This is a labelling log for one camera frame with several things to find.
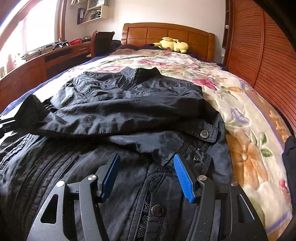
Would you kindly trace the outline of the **black jacket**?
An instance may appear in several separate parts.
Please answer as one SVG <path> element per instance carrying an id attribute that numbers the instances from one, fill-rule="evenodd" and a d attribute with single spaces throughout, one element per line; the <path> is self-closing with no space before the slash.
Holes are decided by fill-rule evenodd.
<path id="1" fill-rule="evenodd" d="M 119 154 L 100 205 L 110 240 L 185 240 L 196 205 L 173 158 L 218 183 L 233 178 L 225 123 L 200 86 L 157 68 L 85 72 L 46 101 L 29 95 L 1 144 L 1 240 L 26 240 L 54 185 L 82 181 Z"/>

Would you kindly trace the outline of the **navy blue blanket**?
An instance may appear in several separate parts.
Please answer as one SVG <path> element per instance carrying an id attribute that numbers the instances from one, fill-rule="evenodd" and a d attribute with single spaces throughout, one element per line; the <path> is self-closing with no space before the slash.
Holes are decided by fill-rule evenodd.
<path id="1" fill-rule="evenodd" d="M 92 63 L 92 62 L 95 62 L 95 61 L 98 61 L 100 59 L 105 59 L 106 57 L 108 56 L 111 56 L 112 54 L 119 54 L 119 50 L 129 50 L 129 51 L 142 51 L 142 50 L 153 50 L 153 52 L 157 52 L 158 50 L 160 51 L 161 49 L 159 49 L 158 47 L 153 47 L 152 45 L 143 45 L 143 46 L 134 46 L 134 45 L 122 45 L 120 47 L 118 47 L 117 49 L 113 50 L 111 53 L 107 53 L 107 54 L 104 54 L 104 55 L 101 55 L 101 56 L 97 56 L 93 59 L 90 59 L 84 63 L 81 63 L 81 64 L 78 64 L 76 66 L 73 66 L 73 67 L 66 67 L 66 69 L 64 71 L 58 71 L 57 70 L 57 67 L 54 67 L 54 70 L 57 70 L 57 74 L 55 75 L 54 74 L 54 70 L 53 71 L 49 71 L 50 72 L 50 75 L 51 78 L 47 78 L 46 80 L 41 80 L 41 77 L 36 77 L 35 80 L 37 81 L 36 83 L 38 83 L 38 85 L 36 83 L 33 83 L 33 74 L 29 74 L 29 80 L 25 80 L 25 84 L 29 84 L 29 85 L 32 85 L 33 87 L 29 87 L 28 90 L 26 90 L 22 95 L 17 93 L 16 94 L 16 97 L 13 97 L 13 101 L 10 101 L 8 104 L 6 104 L 4 107 L 1 107 L 1 116 L 5 115 L 5 114 L 8 114 L 10 111 L 12 111 L 14 108 L 16 108 L 17 105 L 19 105 L 20 103 L 22 103 L 22 101 L 30 94 L 33 94 L 34 92 L 36 92 L 38 89 L 42 88 L 43 86 L 45 86 L 46 84 L 48 84 L 49 82 L 55 80 L 56 78 L 60 77 L 62 74 L 66 73 L 66 72 L 69 72 L 71 69 L 73 68 L 76 68 L 78 66 L 83 66 L 83 65 L 87 65 L 89 63 Z M 200 57 L 198 57 L 197 55 L 193 54 L 193 53 L 186 53 L 186 55 L 188 56 L 191 56 L 192 58 L 195 58 L 199 61 L 202 61 L 202 62 L 206 62 L 206 63 L 210 63 L 209 61 L 206 61 L 206 60 L 203 60 L 201 59 Z M 224 71 L 228 71 L 228 69 L 226 68 L 226 66 L 222 63 L 215 63 L 217 66 L 219 66 L 222 70 Z M 2 92 L 4 91 L 5 93 L 13 93 L 12 91 L 12 81 L 13 80 L 8 80 L 8 90 L 1 90 Z"/>

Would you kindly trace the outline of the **wooden desk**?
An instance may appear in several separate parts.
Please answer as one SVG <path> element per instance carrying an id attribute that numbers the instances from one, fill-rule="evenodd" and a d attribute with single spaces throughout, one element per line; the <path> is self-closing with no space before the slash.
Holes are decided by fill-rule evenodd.
<path id="1" fill-rule="evenodd" d="M 51 78 L 49 71 L 53 71 L 54 67 L 57 67 L 58 71 L 64 71 L 66 67 L 73 67 L 88 61 L 88 54 L 90 54 L 90 42 L 56 49 L 27 61 L 20 67 L 12 70 L 0 80 L 1 90 L 8 90 L 8 80 L 11 81 L 16 77 L 16 81 L 12 81 L 12 94 L 1 91 L 1 94 L 4 94 L 4 97 L 0 99 L 1 107 L 13 101 L 12 99 L 16 97 L 17 93 L 22 95 L 29 87 L 33 87 L 32 85 L 25 84 L 25 80 L 29 80 L 29 74 L 33 74 L 33 83 L 37 82 L 35 80 L 36 77 L 41 77 L 41 80 L 44 81 L 48 77 Z"/>

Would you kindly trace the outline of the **floral quilt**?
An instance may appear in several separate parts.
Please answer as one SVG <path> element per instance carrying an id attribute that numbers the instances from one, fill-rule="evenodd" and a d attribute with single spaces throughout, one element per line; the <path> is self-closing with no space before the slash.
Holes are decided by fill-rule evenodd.
<path id="1" fill-rule="evenodd" d="M 247 82 L 215 63 L 164 50 L 119 50 L 119 54 L 71 69 L 30 95 L 46 101 L 82 73 L 118 73 L 126 67 L 157 68 L 163 76 L 201 87 L 204 99 L 225 123 L 233 171 L 229 182 L 242 187 L 267 240 L 295 240 L 295 136 L 277 110 Z M 15 117 L 22 103 L 1 119 Z"/>

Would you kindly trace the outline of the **black device on desk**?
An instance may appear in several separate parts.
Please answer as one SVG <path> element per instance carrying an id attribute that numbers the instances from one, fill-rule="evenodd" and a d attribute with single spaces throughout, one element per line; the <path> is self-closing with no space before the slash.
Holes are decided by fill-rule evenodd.
<path id="1" fill-rule="evenodd" d="M 52 48 L 52 50 L 54 51 L 55 49 L 57 49 L 57 48 L 63 48 L 63 47 L 69 47 L 70 46 L 70 44 L 69 44 L 69 42 L 68 41 L 59 41 L 59 42 L 55 42 L 54 44 L 53 44 L 53 48 Z"/>

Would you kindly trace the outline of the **red basket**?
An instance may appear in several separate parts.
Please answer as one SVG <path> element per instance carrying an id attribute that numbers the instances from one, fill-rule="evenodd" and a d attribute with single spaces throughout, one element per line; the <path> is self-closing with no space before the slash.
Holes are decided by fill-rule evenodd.
<path id="1" fill-rule="evenodd" d="M 69 42 L 69 44 L 70 44 L 71 46 L 79 45 L 79 44 L 81 44 L 81 43 L 82 43 L 82 39 L 81 39 L 81 38 L 74 39 L 74 40 L 72 40 L 72 41 Z"/>

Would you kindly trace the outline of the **dark wooden chair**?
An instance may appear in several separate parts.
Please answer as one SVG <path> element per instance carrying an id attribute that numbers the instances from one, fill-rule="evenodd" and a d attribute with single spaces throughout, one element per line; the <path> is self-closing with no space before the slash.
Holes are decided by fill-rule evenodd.
<path id="1" fill-rule="evenodd" d="M 92 58 L 102 56 L 111 52 L 112 39 L 114 34 L 115 32 L 93 32 L 90 44 Z"/>

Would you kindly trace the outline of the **yellow Pikachu plush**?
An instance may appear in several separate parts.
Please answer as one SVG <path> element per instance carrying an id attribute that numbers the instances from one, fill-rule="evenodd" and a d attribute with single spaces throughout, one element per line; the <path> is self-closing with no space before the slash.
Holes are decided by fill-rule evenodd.
<path id="1" fill-rule="evenodd" d="M 180 53 L 186 53 L 189 49 L 189 45 L 186 42 L 179 41 L 170 37 L 163 37 L 158 43 L 151 43 L 152 47 L 159 47 L 166 51 L 174 51 Z"/>

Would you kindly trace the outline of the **wooden louvered wardrobe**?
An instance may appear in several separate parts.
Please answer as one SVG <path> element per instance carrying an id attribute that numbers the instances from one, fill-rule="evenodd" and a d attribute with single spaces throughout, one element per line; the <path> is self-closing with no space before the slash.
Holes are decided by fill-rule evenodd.
<path id="1" fill-rule="evenodd" d="M 226 68 L 276 107 L 295 129 L 295 51 L 255 1 L 227 1 Z"/>

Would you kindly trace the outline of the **window with wooden frame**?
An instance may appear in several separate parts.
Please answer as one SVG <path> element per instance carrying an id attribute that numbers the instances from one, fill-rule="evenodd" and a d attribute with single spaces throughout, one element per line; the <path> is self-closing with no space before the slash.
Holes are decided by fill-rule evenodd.
<path id="1" fill-rule="evenodd" d="M 20 1 L 1 23 L 1 71 L 10 73 L 33 50 L 65 40 L 67 1 Z"/>

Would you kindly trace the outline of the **white wall shelf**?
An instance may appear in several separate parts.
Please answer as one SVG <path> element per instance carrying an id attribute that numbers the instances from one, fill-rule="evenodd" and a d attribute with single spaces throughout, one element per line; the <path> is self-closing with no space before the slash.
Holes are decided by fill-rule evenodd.
<path id="1" fill-rule="evenodd" d="M 105 0 L 70 1 L 72 6 L 78 5 L 77 24 L 82 25 L 94 21 L 108 19 L 108 6 Z"/>

